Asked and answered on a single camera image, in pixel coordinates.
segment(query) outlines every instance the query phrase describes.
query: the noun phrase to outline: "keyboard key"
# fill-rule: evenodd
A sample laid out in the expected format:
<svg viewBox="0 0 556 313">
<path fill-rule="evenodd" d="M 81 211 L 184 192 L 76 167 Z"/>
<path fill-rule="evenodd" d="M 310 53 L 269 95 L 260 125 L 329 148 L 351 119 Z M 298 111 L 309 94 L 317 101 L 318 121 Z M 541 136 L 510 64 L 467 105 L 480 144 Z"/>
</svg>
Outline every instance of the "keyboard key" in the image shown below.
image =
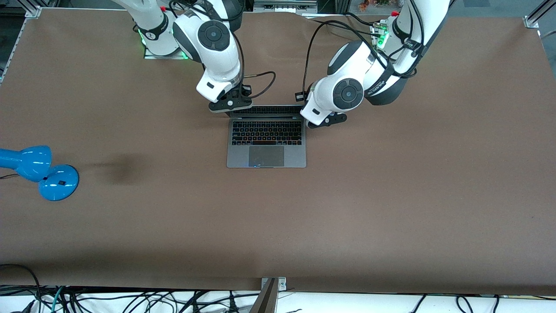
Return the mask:
<svg viewBox="0 0 556 313">
<path fill-rule="evenodd" d="M 276 145 L 276 141 L 269 141 L 269 140 L 253 141 L 253 145 Z"/>
</svg>

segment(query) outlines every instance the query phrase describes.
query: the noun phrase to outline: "blue cable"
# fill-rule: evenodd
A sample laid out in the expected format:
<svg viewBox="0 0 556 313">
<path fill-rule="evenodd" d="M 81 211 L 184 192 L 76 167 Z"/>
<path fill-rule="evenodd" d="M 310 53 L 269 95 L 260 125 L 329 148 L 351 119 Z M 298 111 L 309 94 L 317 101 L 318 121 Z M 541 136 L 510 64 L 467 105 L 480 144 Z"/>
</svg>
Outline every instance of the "blue cable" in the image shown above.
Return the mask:
<svg viewBox="0 0 556 313">
<path fill-rule="evenodd" d="M 54 300 L 52 300 L 52 309 L 50 310 L 50 313 L 56 312 L 56 300 L 58 300 L 58 297 L 60 296 L 60 292 L 62 292 L 63 288 L 64 288 L 64 286 L 60 287 L 58 289 L 58 291 L 56 291 L 56 295 L 54 296 Z"/>
</svg>

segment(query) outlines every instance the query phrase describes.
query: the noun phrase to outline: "table surface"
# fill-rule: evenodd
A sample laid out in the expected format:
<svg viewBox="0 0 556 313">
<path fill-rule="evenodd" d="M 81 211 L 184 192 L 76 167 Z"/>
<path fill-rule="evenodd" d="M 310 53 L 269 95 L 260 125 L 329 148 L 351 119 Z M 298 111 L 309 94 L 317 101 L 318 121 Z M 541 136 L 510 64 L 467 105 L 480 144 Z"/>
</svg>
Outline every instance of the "table surface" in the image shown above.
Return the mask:
<svg viewBox="0 0 556 313">
<path fill-rule="evenodd" d="M 142 59 L 132 25 L 70 9 L 27 23 L 0 88 L 0 146 L 48 144 L 81 181 L 55 203 L 0 182 L 2 263 L 50 285 L 556 290 L 556 84 L 521 19 L 448 19 L 395 103 L 307 132 L 305 169 L 227 169 L 228 119 L 195 91 L 201 66 Z M 318 25 L 245 14 L 246 73 L 277 73 L 257 104 L 292 103 Z M 308 82 L 346 41 L 322 30 Z"/>
</svg>

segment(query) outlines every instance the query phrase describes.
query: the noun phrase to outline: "blue desk lamp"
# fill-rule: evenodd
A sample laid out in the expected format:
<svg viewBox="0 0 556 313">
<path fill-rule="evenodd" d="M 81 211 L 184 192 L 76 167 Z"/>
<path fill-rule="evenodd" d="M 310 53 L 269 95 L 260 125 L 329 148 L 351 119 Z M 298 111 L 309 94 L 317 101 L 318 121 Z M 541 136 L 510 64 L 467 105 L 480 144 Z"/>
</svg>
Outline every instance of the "blue desk lamp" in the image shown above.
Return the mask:
<svg viewBox="0 0 556 313">
<path fill-rule="evenodd" d="M 21 177 L 38 183 L 38 192 L 49 201 L 64 200 L 77 188 L 79 174 L 66 164 L 50 167 L 52 152 L 48 146 L 32 146 L 21 151 L 0 149 L 0 167 L 16 171 Z"/>
</svg>

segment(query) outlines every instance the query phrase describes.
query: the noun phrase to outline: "open laptop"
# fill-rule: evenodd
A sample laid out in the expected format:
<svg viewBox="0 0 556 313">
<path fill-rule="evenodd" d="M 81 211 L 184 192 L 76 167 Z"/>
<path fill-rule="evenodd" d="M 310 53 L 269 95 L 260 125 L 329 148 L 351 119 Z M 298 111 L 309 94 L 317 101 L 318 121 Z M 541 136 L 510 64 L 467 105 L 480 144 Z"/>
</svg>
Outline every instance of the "open laptop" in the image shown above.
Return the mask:
<svg viewBox="0 0 556 313">
<path fill-rule="evenodd" d="M 305 120 L 301 105 L 253 106 L 232 111 L 229 168 L 304 168 Z"/>
</svg>

